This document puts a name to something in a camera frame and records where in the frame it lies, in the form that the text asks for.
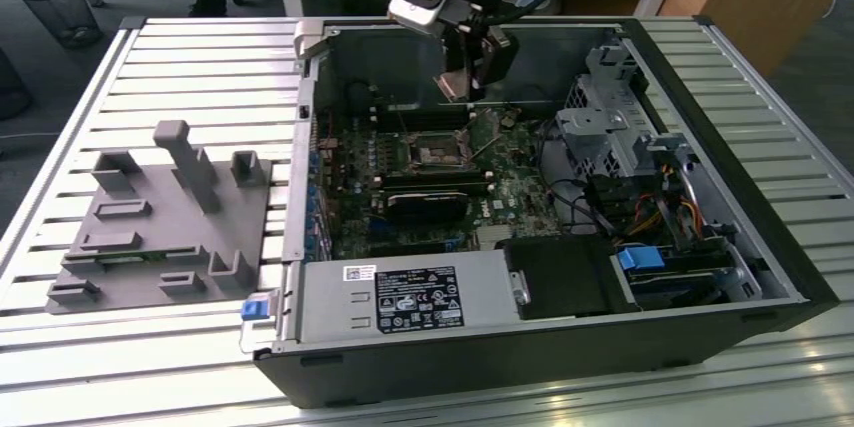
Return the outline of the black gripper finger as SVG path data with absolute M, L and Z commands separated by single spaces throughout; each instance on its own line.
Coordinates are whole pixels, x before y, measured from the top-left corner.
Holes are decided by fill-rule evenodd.
M 486 84 L 505 79 L 518 51 L 517 37 L 502 29 L 490 29 L 486 37 Z
M 481 43 L 459 31 L 445 35 L 445 96 L 449 100 L 483 98 Z

